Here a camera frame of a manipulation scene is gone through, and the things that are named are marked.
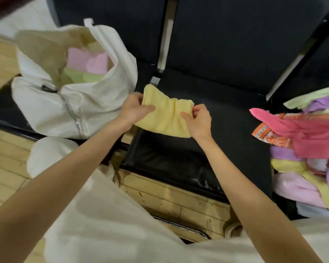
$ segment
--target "pants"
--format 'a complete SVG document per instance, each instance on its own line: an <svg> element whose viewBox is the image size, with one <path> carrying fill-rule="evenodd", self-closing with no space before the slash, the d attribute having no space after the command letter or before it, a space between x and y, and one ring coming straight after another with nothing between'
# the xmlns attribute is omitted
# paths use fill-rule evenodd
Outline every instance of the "pants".
<svg viewBox="0 0 329 263"><path fill-rule="evenodd" d="M45 137L27 161L34 178L78 145ZM113 169L97 168L45 234L47 263L96 262L259 262L248 237L185 245L137 202L112 183ZM329 218L297 222L324 262L329 262Z"/></svg>

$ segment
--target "bag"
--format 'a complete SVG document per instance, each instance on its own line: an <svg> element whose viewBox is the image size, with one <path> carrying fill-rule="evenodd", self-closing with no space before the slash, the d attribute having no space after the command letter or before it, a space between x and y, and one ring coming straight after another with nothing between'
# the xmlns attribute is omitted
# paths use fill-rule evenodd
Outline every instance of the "bag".
<svg viewBox="0 0 329 263"><path fill-rule="evenodd" d="M136 59L109 26L65 26L56 31L20 31L16 36L22 77L12 97L37 133L87 139L117 117L137 82ZM95 83L64 84L70 47L105 51L114 66Z"/></svg>

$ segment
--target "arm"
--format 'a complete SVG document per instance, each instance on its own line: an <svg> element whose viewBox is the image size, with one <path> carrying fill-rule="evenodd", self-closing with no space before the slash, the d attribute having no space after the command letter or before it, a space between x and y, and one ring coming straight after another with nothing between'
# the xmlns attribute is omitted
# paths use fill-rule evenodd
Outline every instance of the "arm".
<svg viewBox="0 0 329 263"><path fill-rule="evenodd" d="M217 179L255 248L266 263L321 263L283 212L247 179L211 137L205 105L194 106L192 119L182 112L191 136L205 152Z"/></svg>
<svg viewBox="0 0 329 263"><path fill-rule="evenodd" d="M130 94L119 117L50 166L0 207L0 262L23 262L110 151L114 142L154 106Z"/></svg>

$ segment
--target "person's right arm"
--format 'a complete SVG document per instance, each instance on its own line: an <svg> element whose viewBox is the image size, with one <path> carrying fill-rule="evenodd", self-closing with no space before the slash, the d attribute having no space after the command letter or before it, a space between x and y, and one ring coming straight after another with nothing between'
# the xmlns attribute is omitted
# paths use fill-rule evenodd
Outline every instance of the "person's right arm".
<svg viewBox="0 0 329 263"><path fill-rule="evenodd" d="M211 136L205 105L194 106L191 118L181 112L191 136L205 152L244 230L266 263L322 263L284 213L227 158Z"/></svg>

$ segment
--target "backrest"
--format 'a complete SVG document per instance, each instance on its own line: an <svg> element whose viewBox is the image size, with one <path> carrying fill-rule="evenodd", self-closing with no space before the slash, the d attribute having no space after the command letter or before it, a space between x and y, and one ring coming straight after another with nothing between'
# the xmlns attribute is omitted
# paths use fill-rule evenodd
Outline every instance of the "backrest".
<svg viewBox="0 0 329 263"><path fill-rule="evenodd" d="M329 87L329 36L306 63L286 80L272 96L273 104Z"/></svg>
<svg viewBox="0 0 329 263"><path fill-rule="evenodd" d="M117 30L138 60L157 65L167 0L47 0L59 25L95 25Z"/></svg>
<svg viewBox="0 0 329 263"><path fill-rule="evenodd" d="M267 94L329 0L179 0L166 67Z"/></svg>

